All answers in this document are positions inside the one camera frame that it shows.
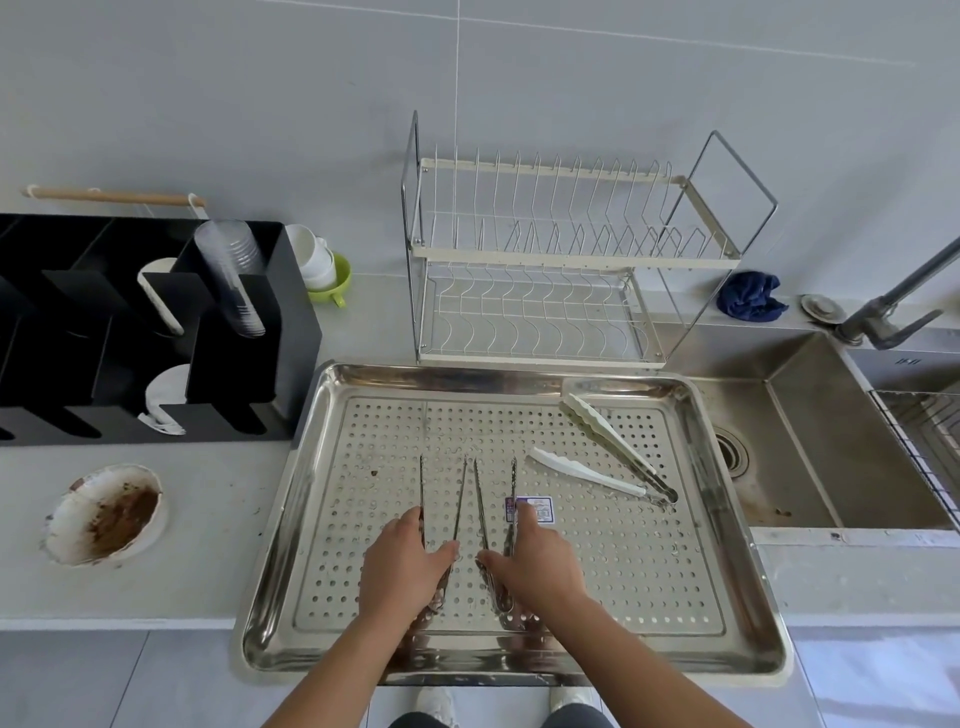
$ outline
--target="faucet handle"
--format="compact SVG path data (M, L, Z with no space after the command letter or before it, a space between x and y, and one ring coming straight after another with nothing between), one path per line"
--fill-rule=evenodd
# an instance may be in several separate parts
M891 331L879 341L874 342L874 346L877 349L894 349L917 333L917 331L919 331L921 328L925 327L935 318L940 316L943 312L944 311L942 308L934 308L932 311L921 316L912 324L907 324L903 328Z

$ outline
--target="pants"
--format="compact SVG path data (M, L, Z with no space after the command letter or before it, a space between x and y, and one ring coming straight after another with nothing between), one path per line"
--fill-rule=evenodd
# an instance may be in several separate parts
M447 728L426 713L406 713L390 724L390 728ZM543 722L542 728L612 728L600 711L589 705L564 705Z

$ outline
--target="metal wire rack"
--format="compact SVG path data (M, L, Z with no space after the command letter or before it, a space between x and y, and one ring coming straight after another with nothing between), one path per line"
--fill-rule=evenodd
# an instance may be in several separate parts
M629 269L430 263L420 306L424 361L664 363Z
M400 195L418 360L456 363L661 367L638 281L689 330L778 206L718 132L684 176L657 161L422 156L416 113ZM724 227L708 198L742 209Z
M953 522L960 526L960 394L871 394Z

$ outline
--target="label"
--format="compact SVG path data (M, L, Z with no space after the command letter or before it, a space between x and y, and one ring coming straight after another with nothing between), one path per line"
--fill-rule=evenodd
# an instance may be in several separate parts
M526 500L537 510L537 523L550 524L557 522L553 515L553 498L551 496L517 496L516 499ZM514 500L507 496L505 505L507 507L507 523L513 523L516 513Z

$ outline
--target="black organizer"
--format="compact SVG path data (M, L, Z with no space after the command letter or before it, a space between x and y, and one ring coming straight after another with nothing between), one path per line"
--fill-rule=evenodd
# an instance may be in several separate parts
M281 223L249 222L267 261L241 276L266 333L236 333L193 232L200 220L0 214L0 447L282 440L293 435L321 332ZM170 333L137 272L183 326ZM144 391L190 364L186 430L139 422Z

